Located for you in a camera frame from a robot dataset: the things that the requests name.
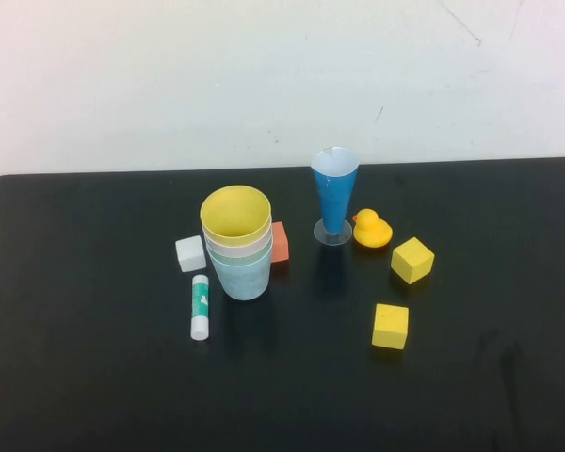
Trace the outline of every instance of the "green label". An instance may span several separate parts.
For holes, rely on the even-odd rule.
[[[209,316],[209,287],[207,284],[192,286],[192,316]]]

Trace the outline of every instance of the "yellow foam block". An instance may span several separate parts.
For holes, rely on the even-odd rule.
[[[434,258],[435,254],[413,237],[394,250],[392,269],[402,280],[412,284],[429,274]]]
[[[373,346],[403,350],[408,337],[408,308],[378,304],[373,328]]]

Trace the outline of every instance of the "orange block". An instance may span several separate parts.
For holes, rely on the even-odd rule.
[[[289,240],[286,238],[282,221],[272,223],[272,262],[282,262],[289,260]]]

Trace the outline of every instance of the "light blue cup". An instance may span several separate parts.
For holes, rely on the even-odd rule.
[[[270,263],[272,261],[272,241],[266,247],[266,253],[258,261],[244,265],[231,266],[220,262],[207,248],[218,279],[224,292],[239,301],[249,301],[262,295],[270,281]]]

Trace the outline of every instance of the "white wall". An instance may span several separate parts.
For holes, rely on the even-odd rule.
[[[444,5],[0,0],[0,174],[565,155],[565,0]]]

